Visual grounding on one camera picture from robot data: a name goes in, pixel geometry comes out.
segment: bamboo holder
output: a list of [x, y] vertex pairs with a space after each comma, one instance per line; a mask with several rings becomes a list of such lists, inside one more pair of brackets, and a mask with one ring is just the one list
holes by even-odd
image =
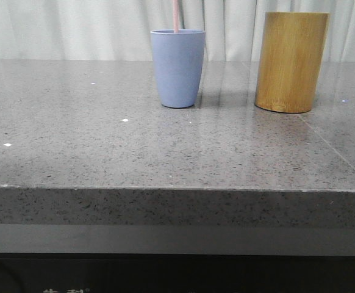
[[328, 13], [266, 13], [256, 106], [283, 113], [312, 109], [328, 18]]

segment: speckled stone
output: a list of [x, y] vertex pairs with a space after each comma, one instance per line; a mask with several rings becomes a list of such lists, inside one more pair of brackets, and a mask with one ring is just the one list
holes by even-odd
[[0, 60], [0, 223], [355, 228], [355, 63], [306, 114], [255, 107], [256, 79], [204, 64], [169, 109], [151, 62]]

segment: blue cup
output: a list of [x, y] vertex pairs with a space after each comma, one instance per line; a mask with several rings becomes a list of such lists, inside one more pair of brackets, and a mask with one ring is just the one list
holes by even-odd
[[195, 104], [202, 75], [205, 32], [171, 29], [151, 32], [154, 74], [161, 103], [170, 108]]

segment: white curtain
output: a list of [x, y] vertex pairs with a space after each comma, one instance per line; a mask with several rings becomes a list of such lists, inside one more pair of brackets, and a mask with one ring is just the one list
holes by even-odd
[[[206, 58], [258, 61], [265, 12], [328, 12], [324, 61], [355, 61], [355, 0], [181, 0], [181, 26], [206, 30]], [[0, 0], [0, 59], [151, 60], [149, 32], [172, 0]]]

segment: pink straw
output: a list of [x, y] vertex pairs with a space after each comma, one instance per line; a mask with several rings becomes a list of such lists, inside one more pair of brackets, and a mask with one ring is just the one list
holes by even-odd
[[179, 0], [173, 0], [173, 32], [179, 32]]

